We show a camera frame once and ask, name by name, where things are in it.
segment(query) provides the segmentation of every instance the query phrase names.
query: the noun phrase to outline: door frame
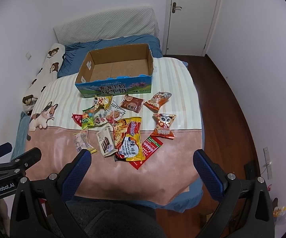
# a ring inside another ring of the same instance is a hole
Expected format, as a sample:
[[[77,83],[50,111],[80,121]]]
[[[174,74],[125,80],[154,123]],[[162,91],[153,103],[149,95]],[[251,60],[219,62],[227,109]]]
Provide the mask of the door frame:
[[[205,54],[207,52],[207,48],[208,48],[208,45],[209,45],[209,42],[210,42],[210,39],[212,36],[212,32],[213,32],[213,29],[215,27],[215,23],[217,20],[219,8],[220,8],[220,2],[221,2],[221,0],[217,0],[217,2],[216,2],[216,7],[215,7],[215,11],[213,13],[209,33],[208,33],[207,40],[206,40],[206,43],[204,46],[204,50],[203,50],[201,56],[205,56]],[[170,18],[171,18],[171,11],[172,11],[172,0],[166,0],[165,25],[164,25],[164,37],[163,37],[163,49],[162,49],[163,55],[165,55],[166,51],[167,51],[167,41],[168,41],[169,22],[170,22]]]

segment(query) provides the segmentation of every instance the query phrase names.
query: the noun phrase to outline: headboard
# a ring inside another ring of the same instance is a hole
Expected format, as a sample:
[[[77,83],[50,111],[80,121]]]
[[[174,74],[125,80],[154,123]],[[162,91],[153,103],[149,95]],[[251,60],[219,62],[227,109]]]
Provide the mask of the headboard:
[[[100,12],[54,27],[63,45],[123,36],[151,34],[158,36],[153,8],[137,7]]]

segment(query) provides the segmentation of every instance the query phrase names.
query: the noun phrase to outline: door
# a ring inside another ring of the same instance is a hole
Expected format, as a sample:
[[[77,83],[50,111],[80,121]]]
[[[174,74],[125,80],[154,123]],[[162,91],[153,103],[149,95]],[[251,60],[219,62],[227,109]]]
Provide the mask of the door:
[[[172,0],[167,55],[201,56],[216,3],[217,0]]]

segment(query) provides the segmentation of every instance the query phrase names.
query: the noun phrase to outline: blue milk carton box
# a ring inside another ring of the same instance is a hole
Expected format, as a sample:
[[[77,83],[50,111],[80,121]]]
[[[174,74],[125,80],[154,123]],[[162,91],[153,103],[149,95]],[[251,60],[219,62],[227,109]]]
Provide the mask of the blue milk carton box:
[[[148,44],[92,50],[80,67],[75,86],[85,98],[151,93],[153,69]]]

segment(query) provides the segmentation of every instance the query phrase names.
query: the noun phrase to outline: metal screw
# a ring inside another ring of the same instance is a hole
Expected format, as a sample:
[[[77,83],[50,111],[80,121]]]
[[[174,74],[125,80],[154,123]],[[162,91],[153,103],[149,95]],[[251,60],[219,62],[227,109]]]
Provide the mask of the metal screw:
[[[57,174],[50,174],[48,178],[51,180],[55,180],[57,178]]]
[[[27,181],[27,178],[26,178],[26,177],[23,177],[23,178],[21,178],[21,180],[20,180],[21,183],[26,183],[26,181]]]
[[[229,178],[230,180],[236,179],[236,176],[235,176],[234,174],[232,174],[232,173],[229,173],[227,176],[228,176],[228,178]]]
[[[264,183],[264,179],[262,177],[258,177],[258,182]]]

